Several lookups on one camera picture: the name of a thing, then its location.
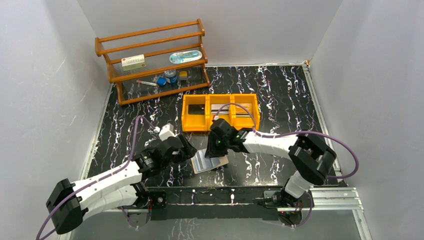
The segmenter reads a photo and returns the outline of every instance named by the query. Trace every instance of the table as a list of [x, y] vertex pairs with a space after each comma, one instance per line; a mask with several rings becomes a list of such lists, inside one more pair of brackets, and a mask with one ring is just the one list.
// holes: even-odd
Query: table
[[[203, 78], [200, 67], [186, 69], [190, 81]], [[156, 126], [174, 125], [180, 133], [183, 94], [256, 93], [260, 110], [260, 131], [286, 133], [299, 130], [321, 132], [317, 110], [301, 65], [220, 66], [206, 69], [211, 86], [120, 106], [113, 87], [94, 149], [88, 177], [118, 166], [130, 153], [134, 119], [145, 115]], [[126, 94], [137, 94], [137, 83]], [[136, 152], [158, 135], [143, 124], [137, 133]], [[188, 133], [196, 149], [207, 146], [205, 133]], [[190, 161], [171, 166], [145, 181], [147, 187], [231, 187], [283, 186], [295, 172], [289, 159], [260, 153], [228, 154], [229, 164], [216, 170], [194, 174]], [[337, 185], [331, 180], [328, 185]]]

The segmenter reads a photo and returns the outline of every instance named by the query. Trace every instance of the yellow storage box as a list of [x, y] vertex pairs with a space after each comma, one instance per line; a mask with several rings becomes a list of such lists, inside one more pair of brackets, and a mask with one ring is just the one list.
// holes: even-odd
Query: yellow storage box
[[[183, 132], [206, 132], [210, 131], [212, 119], [217, 110], [227, 103], [237, 103], [246, 107], [253, 115], [256, 129], [259, 129], [261, 115], [258, 108], [256, 94], [203, 94], [184, 95], [182, 101], [182, 131]], [[237, 130], [251, 128], [253, 121], [240, 107], [229, 105], [224, 107], [219, 114]]]

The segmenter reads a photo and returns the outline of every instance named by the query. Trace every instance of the small box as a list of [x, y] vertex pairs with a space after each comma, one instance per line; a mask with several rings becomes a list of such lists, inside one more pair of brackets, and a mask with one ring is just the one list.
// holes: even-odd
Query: small box
[[167, 80], [161, 76], [157, 79], [156, 84], [159, 86], [165, 86], [165, 84], [167, 84]]
[[146, 66], [144, 54], [122, 58], [121, 63], [124, 71], [141, 69]]
[[180, 71], [178, 78], [179, 78], [180, 81], [187, 81], [189, 79], [186, 71]]

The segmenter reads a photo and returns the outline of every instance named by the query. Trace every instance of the white cylinder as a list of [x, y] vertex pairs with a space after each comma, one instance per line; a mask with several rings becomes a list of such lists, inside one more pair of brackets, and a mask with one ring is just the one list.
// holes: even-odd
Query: white cylinder
[[294, 198], [300, 198], [306, 191], [312, 189], [314, 185], [306, 181], [299, 171], [296, 171], [293, 176], [290, 177], [287, 184], [285, 185], [284, 191]]

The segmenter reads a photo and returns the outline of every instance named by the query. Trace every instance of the blue jar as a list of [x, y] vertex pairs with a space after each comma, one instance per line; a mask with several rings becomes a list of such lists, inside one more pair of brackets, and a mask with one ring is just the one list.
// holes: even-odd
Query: blue jar
[[175, 84], [178, 80], [177, 70], [175, 69], [166, 70], [164, 72], [164, 76], [166, 78], [166, 81], [170, 84]]

